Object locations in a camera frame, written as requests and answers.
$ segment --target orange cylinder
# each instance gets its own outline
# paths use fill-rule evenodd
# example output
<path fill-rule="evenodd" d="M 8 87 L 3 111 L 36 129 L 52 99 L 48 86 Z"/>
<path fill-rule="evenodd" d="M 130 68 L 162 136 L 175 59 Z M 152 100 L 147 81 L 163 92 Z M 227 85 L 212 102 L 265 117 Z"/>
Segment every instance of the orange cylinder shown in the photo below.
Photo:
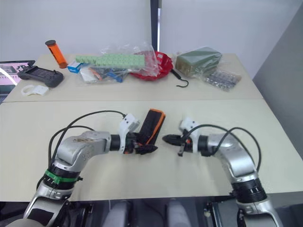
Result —
<path fill-rule="evenodd" d="M 67 67 L 67 62 L 66 62 L 64 56 L 62 55 L 58 45 L 56 44 L 56 41 L 49 40 L 49 41 L 46 41 L 45 44 L 47 45 L 48 49 L 53 54 L 53 57 L 56 59 L 59 67 L 61 69 L 65 69 Z"/>

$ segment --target black remote controller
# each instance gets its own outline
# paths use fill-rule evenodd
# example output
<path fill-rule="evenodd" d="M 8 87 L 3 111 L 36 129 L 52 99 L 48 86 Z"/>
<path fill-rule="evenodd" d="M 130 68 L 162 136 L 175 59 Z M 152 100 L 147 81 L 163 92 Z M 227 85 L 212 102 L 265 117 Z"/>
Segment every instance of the black remote controller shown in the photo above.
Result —
<path fill-rule="evenodd" d="M 56 87 L 63 80 L 63 74 L 54 70 L 46 70 L 38 66 L 27 66 L 18 73 L 21 79 L 35 79 L 44 82 L 48 87 Z"/>

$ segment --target green band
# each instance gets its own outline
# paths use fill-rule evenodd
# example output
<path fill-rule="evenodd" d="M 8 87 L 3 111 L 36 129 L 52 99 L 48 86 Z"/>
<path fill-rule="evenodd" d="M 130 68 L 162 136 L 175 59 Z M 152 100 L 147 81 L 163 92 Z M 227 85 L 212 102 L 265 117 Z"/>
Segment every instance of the green band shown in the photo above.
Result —
<path fill-rule="evenodd" d="M 57 176 L 51 172 L 49 172 L 48 170 L 46 170 L 45 175 L 47 175 L 48 177 L 52 178 L 53 182 L 55 184 L 60 184 L 60 182 L 76 182 L 78 180 L 78 178 L 65 178 L 65 177 L 60 177 Z"/>

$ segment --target blue box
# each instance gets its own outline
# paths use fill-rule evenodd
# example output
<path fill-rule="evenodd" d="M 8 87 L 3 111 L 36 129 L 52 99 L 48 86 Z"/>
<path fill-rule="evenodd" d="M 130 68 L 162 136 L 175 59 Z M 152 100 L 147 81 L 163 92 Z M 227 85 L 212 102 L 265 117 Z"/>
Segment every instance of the blue box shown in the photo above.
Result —
<path fill-rule="evenodd" d="M 78 73 L 80 70 L 80 65 L 82 63 L 73 61 L 72 63 L 68 64 L 67 68 L 70 72 Z"/>

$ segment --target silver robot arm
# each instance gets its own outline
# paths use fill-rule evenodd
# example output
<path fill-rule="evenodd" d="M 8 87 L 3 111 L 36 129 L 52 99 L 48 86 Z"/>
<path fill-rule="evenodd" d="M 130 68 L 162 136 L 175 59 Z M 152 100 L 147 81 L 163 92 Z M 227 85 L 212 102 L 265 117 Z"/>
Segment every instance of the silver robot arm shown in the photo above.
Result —
<path fill-rule="evenodd" d="M 198 125 L 197 122 L 186 118 L 181 122 L 179 129 L 182 132 L 190 131 Z M 232 135 L 228 135 L 215 152 L 223 136 L 224 134 L 203 136 L 198 130 L 193 131 L 190 135 L 191 151 L 200 152 L 205 157 L 214 156 L 221 161 L 247 227 L 282 227 L 283 224 L 261 185 L 251 156 L 239 145 L 239 142 Z M 183 142 L 180 145 L 179 155 L 182 156 L 189 146 Z"/>
<path fill-rule="evenodd" d="M 128 114 L 120 123 L 118 135 L 106 131 L 87 131 L 65 139 L 58 147 L 54 162 L 46 170 L 23 218 L 46 227 L 57 226 L 66 215 L 67 199 L 75 183 L 81 180 L 80 173 L 89 159 L 109 151 L 123 153 L 134 148 L 132 132 L 138 126 L 139 121 Z"/>

